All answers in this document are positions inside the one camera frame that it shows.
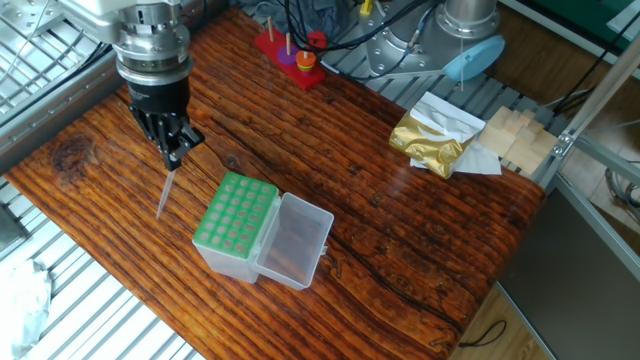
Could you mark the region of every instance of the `wooden table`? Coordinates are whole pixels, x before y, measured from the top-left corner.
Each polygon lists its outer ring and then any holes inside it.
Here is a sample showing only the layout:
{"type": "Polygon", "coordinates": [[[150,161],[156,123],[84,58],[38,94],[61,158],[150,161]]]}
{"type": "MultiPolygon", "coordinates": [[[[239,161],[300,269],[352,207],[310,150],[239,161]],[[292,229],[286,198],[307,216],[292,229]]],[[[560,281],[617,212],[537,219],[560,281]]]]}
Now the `wooden table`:
{"type": "Polygon", "coordinates": [[[404,110],[329,74],[308,93],[253,45],[236,10],[195,34],[190,114],[206,142],[160,221],[160,156],[126,89],[6,174],[206,358],[446,359],[544,198],[533,182],[408,166],[387,143],[404,110]],[[335,215],[309,289],[213,273],[191,244],[235,171],[335,215]]]}

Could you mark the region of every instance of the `floor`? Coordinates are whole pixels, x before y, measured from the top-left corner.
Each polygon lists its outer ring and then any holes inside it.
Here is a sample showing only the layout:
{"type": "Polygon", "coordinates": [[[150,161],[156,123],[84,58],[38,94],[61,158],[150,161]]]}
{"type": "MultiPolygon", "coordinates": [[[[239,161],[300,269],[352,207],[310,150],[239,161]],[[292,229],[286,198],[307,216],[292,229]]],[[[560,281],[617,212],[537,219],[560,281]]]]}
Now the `floor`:
{"type": "MultiPolygon", "coordinates": [[[[520,316],[502,292],[494,287],[471,322],[462,342],[474,342],[496,321],[505,320],[507,328],[494,343],[482,347],[457,348],[451,360],[547,360],[547,356],[531,337],[520,316]]],[[[485,340],[491,340],[500,332],[500,327],[487,334],[485,340]]]]}
{"type": "MultiPolygon", "coordinates": [[[[593,55],[514,11],[505,7],[501,7],[501,11],[501,33],[505,36],[507,48],[490,75],[525,96],[545,104],[565,95],[595,60],[593,55]]],[[[594,85],[607,70],[606,64],[596,69],[585,88],[594,85]]],[[[640,114],[640,102],[636,100],[639,94],[640,84],[636,80],[628,81],[593,126],[634,120],[634,116],[640,114]]],[[[629,131],[598,133],[594,137],[621,155],[635,158],[638,155],[635,139],[640,139],[638,131],[640,127],[629,131]]],[[[611,219],[618,219],[618,225],[633,227],[629,219],[607,204],[602,187],[604,169],[590,164],[580,154],[572,154],[564,171],[572,180],[582,180],[577,185],[583,194],[600,205],[605,213],[612,214],[611,219]]],[[[98,351],[101,355],[106,355],[104,352],[111,354],[108,358],[199,357],[184,340],[155,318],[119,282],[60,232],[55,224],[13,190],[0,179],[0,203],[8,204],[30,237],[10,255],[0,257],[0,270],[6,270],[28,258],[43,262],[54,276],[56,295],[52,303],[55,311],[52,310],[46,336],[29,358],[84,358],[98,351]],[[92,287],[95,288],[76,285],[80,283],[76,280],[89,278],[94,279],[92,287]],[[86,319],[88,315],[83,317],[92,309],[95,315],[89,319],[86,319]],[[116,333],[119,328],[128,330],[116,333]]],[[[452,359],[546,358],[497,289],[491,292],[463,341],[475,340],[494,321],[501,319],[508,321],[508,327],[499,341],[481,348],[457,349],[452,359]]]]}

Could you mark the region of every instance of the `metal frame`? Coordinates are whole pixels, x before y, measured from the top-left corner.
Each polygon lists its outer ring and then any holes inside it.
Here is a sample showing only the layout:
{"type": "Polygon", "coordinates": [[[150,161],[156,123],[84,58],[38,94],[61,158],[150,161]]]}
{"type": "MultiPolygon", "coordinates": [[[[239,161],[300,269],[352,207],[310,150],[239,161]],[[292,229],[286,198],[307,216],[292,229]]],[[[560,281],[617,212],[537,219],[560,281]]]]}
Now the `metal frame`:
{"type": "Polygon", "coordinates": [[[593,93],[582,105],[571,123],[569,123],[569,126],[562,132],[558,144],[553,149],[556,159],[540,180],[542,187],[547,188],[549,186],[556,172],[560,169],[564,158],[571,150],[573,143],[598,115],[613,94],[638,68],[638,65],[640,65],[640,36],[636,37],[627,50],[620,55],[618,61],[593,90],[593,93]]]}
{"type": "Polygon", "coordinates": [[[24,237],[22,229],[18,227],[13,216],[9,214],[4,205],[0,203],[0,258],[2,253],[10,251],[17,245],[17,240],[24,237]]]}
{"type": "Polygon", "coordinates": [[[640,184],[640,168],[623,159],[596,140],[582,135],[573,144],[577,149],[634,184],[640,184]]]}
{"type": "Polygon", "coordinates": [[[0,124],[4,125],[31,105],[38,93],[50,90],[56,86],[56,80],[75,71],[98,42],[67,23],[30,38],[4,18],[0,20],[3,73],[17,56],[15,66],[0,84],[0,91],[4,92],[0,96],[0,113],[3,113],[0,124]],[[15,43],[23,44],[27,40],[29,43],[18,54],[15,43]],[[5,44],[5,41],[13,41],[14,45],[5,44]]]}
{"type": "Polygon", "coordinates": [[[115,71],[114,61],[114,53],[104,56],[5,126],[3,132],[15,136],[16,141],[0,148],[0,174],[120,87],[123,80],[115,71]]]}
{"type": "Polygon", "coordinates": [[[551,188],[558,190],[573,205],[580,215],[591,225],[593,230],[602,238],[605,244],[620,259],[625,267],[640,281],[640,257],[627,245],[609,223],[600,215],[598,210],[591,205],[580,192],[571,185],[571,182],[562,174],[558,174],[551,182],[551,188]]]}

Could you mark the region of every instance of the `black cable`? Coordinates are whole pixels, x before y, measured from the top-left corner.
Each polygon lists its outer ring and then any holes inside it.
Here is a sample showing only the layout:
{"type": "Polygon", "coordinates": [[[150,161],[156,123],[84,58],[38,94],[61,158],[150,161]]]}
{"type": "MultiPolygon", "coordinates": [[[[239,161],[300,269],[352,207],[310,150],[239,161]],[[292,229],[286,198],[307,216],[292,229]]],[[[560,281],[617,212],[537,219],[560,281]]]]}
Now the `black cable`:
{"type": "MultiPolygon", "coordinates": [[[[284,4],[282,3],[282,1],[280,0],[276,0],[278,2],[278,4],[280,6],[282,6],[282,8],[284,9],[284,4]]],[[[297,31],[299,31],[300,34],[304,34],[306,31],[304,30],[304,28],[302,27],[302,25],[300,25],[300,22],[298,22],[298,19],[296,19],[295,17],[292,18],[293,21],[295,21],[296,23],[296,27],[297,27],[297,31]]]]}
{"type": "Polygon", "coordinates": [[[568,100],[565,100],[564,106],[569,106],[576,102],[579,102],[579,101],[582,102],[586,100],[589,97],[589,95],[593,92],[593,89],[595,89],[595,86],[587,89],[587,91],[582,92],[580,94],[572,95],[568,100]]]}
{"type": "Polygon", "coordinates": [[[472,342],[468,342],[468,343],[460,343],[460,344],[458,344],[458,347],[461,347],[461,348],[465,348],[465,347],[481,347],[481,346],[489,345],[489,344],[495,342],[496,340],[498,340],[502,336],[502,334],[504,334],[505,330],[507,330],[507,321],[506,320],[496,321],[496,322],[493,323],[493,325],[491,325],[489,327],[489,329],[487,329],[487,331],[484,332],[484,334],[482,334],[482,336],[480,336],[480,338],[478,340],[472,341],[472,342]],[[487,335],[489,335],[491,330],[493,330],[493,328],[495,328],[499,324],[503,324],[502,330],[500,330],[500,333],[498,335],[496,335],[496,337],[494,337],[493,339],[481,344],[480,341],[482,341],[482,339],[484,339],[487,335]]]}
{"type": "MultiPolygon", "coordinates": [[[[636,13],[633,18],[631,18],[631,20],[627,23],[627,25],[625,25],[622,30],[620,30],[620,32],[618,33],[618,35],[616,35],[616,37],[611,41],[611,46],[615,46],[615,44],[618,42],[618,40],[620,40],[620,38],[622,38],[622,36],[624,35],[625,31],[627,31],[627,29],[629,29],[629,27],[631,25],[633,25],[633,23],[638,20],[638,18],[640,17],[640,11],[638,11],[638,13],[636,13]]],[[[576,92],[576,90],[578,90],[578,88],[580,87],[580,85],[582,85],[582,83],[589,77],[589,75],[591,75],[591,73],[593,73],[596,69],[596,67],[598,67],[598,65],[600,65],[600,63],[602,62],[602,60],[604,60],[604,57],[609,53],[608,49],[605,49],[602,54],[600,55],[600,57],[593,63],[593,65],[591,65],[591,68],[589,68],[589,70],[587,70],[587,72],[584,74],[584,76],[582,76],[582,78],[580,79],[580,81],[578,81],[576,83],[576,85],[567,93],[567,95],[565,95],[562,100],[560,100],[560,102],[553,108],[553,113],[554,115],[558,115],[563,111],[563,107],[564,107],[564,103],[567,101],[567,99],[569,99],[571,97],[571,94],[573,94],[574,92],[576,92]]]]}
{"type": "Polygon", "coordinates": [[[354,46],[359,46],[367,41],[369,41],[372,37],[374,37],[378,32],[380,32],[382,29],[396,23],[398,20],[400,20],[401,18],[403,18],[405,15],[407,15],[408,13],[410,13],[411,11],[413,11],[415,8],[417,8],[418,6],[422,5],[424,3],[423,0],[414,0],[411,3],[409,3],[407,6],[405,6],[402,10],[400,10],[399,12],[397,12],[394,16],[392,16],[389,20],[383,22],[382,24],[380,24],[377,28],[375,28],[373,31],[357,38],[357,39],[353,39],[351,41],[348,41],[346,43],[343,44],[338,44],[335,46],[329,46],[326,47],[324,49],[321,48],[317,48],[315,46],[313,46],[312,44],[308,44],[308,40],[307,39],[303,39],[301,34],[298,34],[295,30],[295,28],[293,27],[292,21],[291,21],[291,9],[290,9],[290,0],[284,0],[284,10],[285,10],[285,14],[286,14],[286,18],[287,18],[287,27],[289,29],[289,32],[293,35],[292,37],[292,42],[294,43],[294,45],[296,45],[296,47],[298,47],[298,49],[304,50],[304,51],[312,51],[312,52],[318,52],[318,51],[335,51],[335,50],[342,50],[342,49],[350,49],[353,48],[354,46]],[[306,46],[301,46],[297,40],[301,40],[301,43],[303,43],[306,46]]]}
{"type": "Polygon", "coordinates": [[[587,101],[587,97],[582,97],[581,99],[579,99],[580,101],[572,101],[571,103],[565,103],[565,105],[562,107],[562,109],[558,112],[557,115],[561,115],[561,114],[566,114],[567,112],[575,109],[575,108],[579,108],[581,107],[586,101],[587,101]]]}
{"type": "Polygon", "coordinates": [[[306,41],[309,34],[307,34],[307,26],[304,24],[304,16],[302,15],[302,5],[300,4],[300,0],[298,0],[298,17],[300,18],[300,26],[302,27],[302,33],[300,36],[302,36],[306,41]]]}
{"type": "MultiPolygon", "coordinates": [[[[436,6],[438,6],[438,4],[440,4],[441,1],[436,1],[429,9],[427,9],[427,11],[425,12],[425,14],[422,16],[422,18],[420,19],[420,22],[418,23],[417,27],[416,27],[416,32],[415,35],[420,35],[420,33],[424,30],[424,27],[427,23],[427,21],[429,20],[429,18],[431,17],[431,14],[433,14],[435,11],[434,9],[436,8],[436,6]]],[[[393,65],[391,68],[389,68],[388,70],[386,70],[385,72],[375,75],[375,76],[368,76],[368,77],[358,77],[358,76],[352,76],[349,74],[345,74],[335,68],[333,68],[333,70],[335,72],[337,72],[338,74],[351,79],[351,80],[360,80],[360,81],[368,81],[368,80],[373,80],[373,79],[379,79],[383,76],[389,75],[390,73],[392,73],[393,71],[395,71],[404,61],[404,59],[407,58],[407,56],[409,56],[409,54],[411,53],[411,49],[413,48],[412,41],[409,42],[409,44],[407,45],[407,49],[405,50],[404,54],[402,55],[402,57],[400,58],[400,60],[393,65]]]]}

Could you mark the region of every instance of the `pipette tip box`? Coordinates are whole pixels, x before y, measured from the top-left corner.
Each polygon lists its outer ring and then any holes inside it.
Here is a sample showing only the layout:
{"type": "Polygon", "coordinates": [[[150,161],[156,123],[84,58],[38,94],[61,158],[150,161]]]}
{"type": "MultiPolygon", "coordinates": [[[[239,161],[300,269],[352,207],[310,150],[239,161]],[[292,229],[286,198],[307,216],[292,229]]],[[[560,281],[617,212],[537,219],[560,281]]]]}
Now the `pipette tip box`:
{"type": "Polygon", "coordinates": [[[193,238],[212,270],[254,283],[263,274],[311,285],[333,215],[272,184],[228,172],[193,238]]]}

